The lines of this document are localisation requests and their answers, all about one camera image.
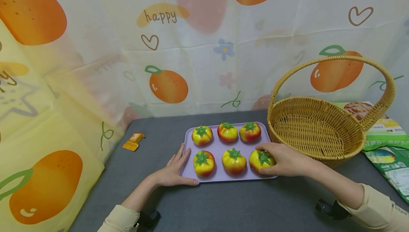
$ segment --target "flower print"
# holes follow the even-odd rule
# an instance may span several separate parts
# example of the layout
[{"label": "flower print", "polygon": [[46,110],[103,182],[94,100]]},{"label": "flower print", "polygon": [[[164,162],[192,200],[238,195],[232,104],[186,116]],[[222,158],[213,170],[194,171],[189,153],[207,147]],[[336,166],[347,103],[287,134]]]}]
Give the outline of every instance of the flower print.
[{"label": "flower print", "polygon": [[222,60],[226,61],[226,57],[233,57],[235,55],[234,51],[234,44],[232,42],[225,42],[224,39],[219,39],[219,46],[215,47],[213,51],[216,54],[222,55]]},{"label": "flower print", "polygon": [[229,90],[231,89],[231,85],[236,82],[233,79],[233,74],[231,72],[228,72],[226,75],[220,75],[219,80],[220,80],[219,86],[221,87],[227,86]]}]

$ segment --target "blue flower print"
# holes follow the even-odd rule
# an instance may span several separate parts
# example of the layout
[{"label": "blue flower print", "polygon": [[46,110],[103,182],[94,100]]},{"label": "blue flower print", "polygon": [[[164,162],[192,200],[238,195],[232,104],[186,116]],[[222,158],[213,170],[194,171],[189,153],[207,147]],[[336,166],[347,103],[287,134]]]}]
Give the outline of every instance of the blue flower print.
[{"label": "blue flower print", "polygon": [[234,57],[235,53],[233,51],[234,44],[232,42],[225,42],[224,39],[219,39],[219,46],[215,47],[213,51],[216,54],[222,55],[222,60],[226,61],[226,57]]}]

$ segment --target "table surface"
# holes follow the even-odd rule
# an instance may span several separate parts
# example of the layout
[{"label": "table surface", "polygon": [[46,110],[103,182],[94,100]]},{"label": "table surface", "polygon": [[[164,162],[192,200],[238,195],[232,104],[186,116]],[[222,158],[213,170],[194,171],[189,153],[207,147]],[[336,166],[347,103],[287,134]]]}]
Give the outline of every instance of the table surface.
[{"label": "table surface", "polygon": [[[191,127],[260,121],[267,126],[266,110],[222,114],[139,119],[130,125],[95,184],[70,232],[97,231],[116,204],[120,204],[149,174],[164,167],[177,152]],[[135,152],[121,146],[133,132],[145,139]],[[406,211],[407,205],[371,163],[359,154],[336,170],[357,182],[369,184]],[[230,232],[366,231],[352,219],[333,221],[315,210],[322,198],[334,196],[308,178],[278,177],[271,180],[204,183],[196,187],[157,189],[145,211],[157,209],[162,218],[154,231]]]}]

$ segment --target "beige sleeve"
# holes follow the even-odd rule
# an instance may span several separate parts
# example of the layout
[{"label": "beige sleeve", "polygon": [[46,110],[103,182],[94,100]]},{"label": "beige sleeve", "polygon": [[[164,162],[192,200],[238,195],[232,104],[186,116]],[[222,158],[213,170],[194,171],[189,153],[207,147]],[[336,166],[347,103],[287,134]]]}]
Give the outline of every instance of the beige sleeve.
[{"label": "beige sleeve", "polygon": [[358,210],[351,209],[338,201],[339,205],[347,210],[357,223],[369,231],[409,231],[409,213],[371,186],[361,185],[364,187],[365,194],[364,202]]},{"label": "beige sleeve", "polygon": [[138,226],[133,227],[138,221],[140,213],[129,210],[122,205],[116,205],[103,222],[98,232],[135,232]]}]

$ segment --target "hand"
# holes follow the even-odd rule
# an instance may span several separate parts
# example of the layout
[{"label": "hand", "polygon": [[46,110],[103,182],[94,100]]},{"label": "hand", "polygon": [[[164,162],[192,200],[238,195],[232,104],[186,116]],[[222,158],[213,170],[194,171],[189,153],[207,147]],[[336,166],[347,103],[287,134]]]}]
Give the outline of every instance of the hand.
[{"label": "hand", "polygon": [[159,186],[176,186],[176,185],[189,185],[196,186],[199,184],[199,181],[195,179],[184,178],[180,176],[180,169],[183,164],[186,163],[187,159],[190,157],[191,149],[188,148],[186,153],[183,154],[183,149],[185,144],[182,143],[179,151],[172,156],[168,161],[166,167],[161,170],[153,173],[151,176],[159,183]]},{"label": "hand", "polygon": [[262,175],[307,176],[308,171],[321,164],[285,144],[263,143],[256,149],[268,151],[277,162],[272,167],[262,168]]}]

